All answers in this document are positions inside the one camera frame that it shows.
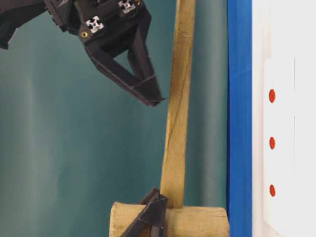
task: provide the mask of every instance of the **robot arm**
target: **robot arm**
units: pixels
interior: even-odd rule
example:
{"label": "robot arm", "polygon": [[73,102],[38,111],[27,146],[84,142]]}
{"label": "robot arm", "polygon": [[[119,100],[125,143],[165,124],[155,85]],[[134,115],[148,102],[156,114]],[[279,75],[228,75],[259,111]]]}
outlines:
{"label": "robot arm", "polygon": [[[48,9],[63,32],[80,38],[101,73],[146,105],[163,100],[145,44],[151,16],[142,0],[0,0],[0,8],[0,47]],[[114,60],[125,51],[133,74]]]}

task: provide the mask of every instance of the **black 3d-printed part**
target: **black 3d-printed part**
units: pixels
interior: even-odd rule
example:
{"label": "black 3d-printed part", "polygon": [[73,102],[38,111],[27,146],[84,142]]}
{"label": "black 3d-printed part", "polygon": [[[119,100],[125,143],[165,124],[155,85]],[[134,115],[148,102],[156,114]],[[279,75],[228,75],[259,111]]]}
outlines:
{"label": "black 3d-printed part", "polygon": [[17,28],[45,11],[42,0],[0,0],[0,48],[8,49]]}
{"label": "black 3d-printed part", "polygon": [[146,225],[151,226],[151,237],[163,237],[167,202],[168,198],[161,195],[158,189],[153,188],[151,192],[139,202],[139,204],[145,204],[146,207],[139,213],[121,237],[137,237],[141,234]]}
{"label": "black 3d-printed part", "polygon": [[[145,44],[151,16],[143,0],[0,0],[0,47],[47,9],[62,31],[78,35],[101,73],[146,105],[163,100]],[[133,74],[114,60],[125,51]]]}

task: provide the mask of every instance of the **red dot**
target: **red dot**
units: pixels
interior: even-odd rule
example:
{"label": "red dot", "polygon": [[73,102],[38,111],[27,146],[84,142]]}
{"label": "red dot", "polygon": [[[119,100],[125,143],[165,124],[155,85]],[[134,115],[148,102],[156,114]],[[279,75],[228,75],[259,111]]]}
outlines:
{"label": "red dot", "polygon": [[276,189],[273,185],[270,185],[270,194],[273,197],[276,195]]}
{"label": "red dot", "polygon": [[274,137],[270,137],[270,148],[273,150],[276,147],[276,141]]}
{"label": "red dot", "polygon": [[269,92],[269,100],[271,103],[273,103],[276,100],[276,93],[273,89],[271,89]]}

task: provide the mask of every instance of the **white panel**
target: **white panel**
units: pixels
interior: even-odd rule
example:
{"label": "white panel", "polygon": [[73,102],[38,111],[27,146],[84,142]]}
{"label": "white panel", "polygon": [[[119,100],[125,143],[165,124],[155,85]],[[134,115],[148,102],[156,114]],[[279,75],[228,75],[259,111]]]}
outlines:
{"label": "white panel", "polygon": [[[294,58],[266,62],[264,77],[264,220],[283,236],[293,233],[294,190]],[[276,99],[269,100],[273,89]],[[276,145],[270,148],[270,137]],[[270,185],[276,190],[273,197]]]}
{"label": "white panel", "polygon": [[295,213],[296,236],[316,236],[316,62],[296,59]]}

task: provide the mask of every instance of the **black plastic bracket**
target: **black plastic bracket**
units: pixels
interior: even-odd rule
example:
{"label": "black plastic bracket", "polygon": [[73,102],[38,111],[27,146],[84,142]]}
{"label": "black plastic bracket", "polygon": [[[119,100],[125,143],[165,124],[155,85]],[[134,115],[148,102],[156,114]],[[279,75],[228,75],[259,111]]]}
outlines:
{"label": "black plastic bracket", "polygon": [[151,237],[163,237],[165,215],[168,198],[160,194],[160,191],[153,188],[151,192],[139,202],[146,205],[132,224],[125,230],[121,237],[137,237],[147,226],[151,226]]}

